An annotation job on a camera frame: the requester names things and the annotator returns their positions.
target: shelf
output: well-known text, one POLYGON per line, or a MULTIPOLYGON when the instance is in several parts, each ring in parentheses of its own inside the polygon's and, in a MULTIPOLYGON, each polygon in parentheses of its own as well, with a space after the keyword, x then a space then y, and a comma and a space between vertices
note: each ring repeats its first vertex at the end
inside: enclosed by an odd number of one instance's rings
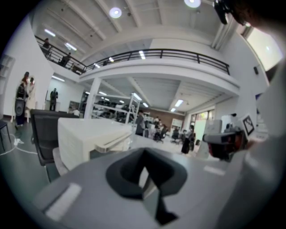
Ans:
POLYGON ((123 113, 128 113, 128 111, 126 110, 122 110, 122 109, 119 109, 119 108, 113 108, 113 107, 110 107, 110 106, 104 106, 104 105, 99 105, 99 104, 94 104, 93 106, 95 107, 99 107, 99 108, 105 108, 105 109, 108 109, 108 110, 115 110, 115 111, 118 111, 118 112, 123 112, 123 113))

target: railing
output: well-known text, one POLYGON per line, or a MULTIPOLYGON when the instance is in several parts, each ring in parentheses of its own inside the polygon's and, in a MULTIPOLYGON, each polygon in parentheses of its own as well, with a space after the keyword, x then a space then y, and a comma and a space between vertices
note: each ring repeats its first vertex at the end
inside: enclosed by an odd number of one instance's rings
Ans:
POLYGON ((86 71, 86 68, 87 66, 84 65, 83 63, 81 63, 80 61, 78 61, 77 59, 73 58, 73 57, 68 57, 68 58, 65 58, 66 56, 68 56, 67 53, 61 51, 60 49, 58 49, 57 47, 49 44, 49 48, 45 48, 43 46, 43 44, 45 43, 43 39, 35 36, 41 50, 43 51, 43 54, 45 55, 45 57, 68 69, 68 70, 71 70, 73 71, 74 73, 78 74, 78 75, 81 75, 82 73, 85 73, 86 71))
POLYGON ((143 50, 135 50, 130 52, 124 52, 117 55, 113 55, 111 57, 107 57, 101 59, 94 64, 91 64, 86 67, 86 72, 93 70, 98 67, 103 67, 109 64, 118 63, 122 61, 134 60, 134 59, 142 59, 142 54, 139 52, 143 52, 146 59, 156 59, 156 58, 164 58, 164 59, 185 59, 193 63, 210 65, 216 69, 219 69, 223 72, 226 72, 229 75, 229 65, 212 57, 199 54, 196 52, 177 50, 177 49, 143 49, 143 50))

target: ceiling light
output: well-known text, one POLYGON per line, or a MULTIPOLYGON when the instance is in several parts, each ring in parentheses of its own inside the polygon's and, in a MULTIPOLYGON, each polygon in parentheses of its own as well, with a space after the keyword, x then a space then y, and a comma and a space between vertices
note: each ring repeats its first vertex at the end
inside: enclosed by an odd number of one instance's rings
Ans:
POLYGON ((73 47, 70 43, 66 43, 66 46, 70 47, 71 49, 73 49, 74 51, 76 51, 76 48, 73 47))
POLYGON ((201 0, 184 0, 185 4, 191 8, 197 8, 201 5, 201 0))
POLYGON ((47 29, 45 29, 45 32, 53 37, 55 37, 55 34, 47 29))
POLYGON ((56 76, 52 76, 52 78, 54 78, 54 79, 56 79, 56 80, 59 80, 59 81, 62 81, 62 82, 64 82, 64 80, 63 80, 63 79, 61 79, 61 78, 58 78, 58 77, 56 77, 56 76))
POLYGON ((144 55, 144 52, 143 51, 139 51, 139 54, 141 56, 142 59, 146 59, 145 55, 144 55))
POLYGON ((122 15, 122 11, 120 8, 117 7, 113 7, 110 11, 109 11, 109 15, 113 18, 119 18, 122 15))
POLYGON ((134 95, 134 97, 136 98, 136 99, 138 99, 138 100, 142 100, 142 98, 140 98, 140 96, 138 95, 138 94, 136 94, 135 92, 133 92, 133 95, 134 95))
POLYGON ((178 107, 182 104, 184 100, 178 99, 178 101, 176 102, 175 106, 178 107))
POLYGON ((100 68, 100 66, 97 63, 94 63, 95 67, 100 68))

